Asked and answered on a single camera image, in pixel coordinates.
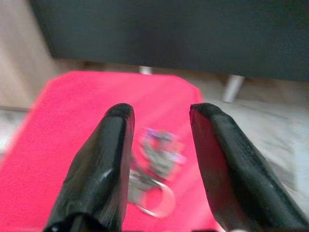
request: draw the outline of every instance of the gray floor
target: gray floor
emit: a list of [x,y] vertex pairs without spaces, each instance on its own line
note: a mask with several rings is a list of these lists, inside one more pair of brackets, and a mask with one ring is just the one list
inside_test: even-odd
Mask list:
[[[137,66],[88,63],[86,70],[138,72]],[[233,103],[221,101],[227,76],[154,69],[197,86],[204,101],[230,114],[273,167],[295,201],[309,215],[309,83],[246,78]],[[25,112],[0,110],[0,153]]]

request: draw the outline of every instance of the red fabric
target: red fabric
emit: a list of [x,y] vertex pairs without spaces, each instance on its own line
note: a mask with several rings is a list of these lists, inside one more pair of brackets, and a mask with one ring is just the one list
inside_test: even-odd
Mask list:
[[191,134],[190,105],[199,90],[171,75],[70,72],[50,81],[40,95],[0,168],[0,231],[41,231],[74,155],[106,110],[134,107],[133,151],[144,167],[139,138],[144,128],[170,131],[185,144],[187,162],[165,182],[176,196],[170,216],[154,218],[129,204],[123,230],[188,232],[217,228],[210,212]]

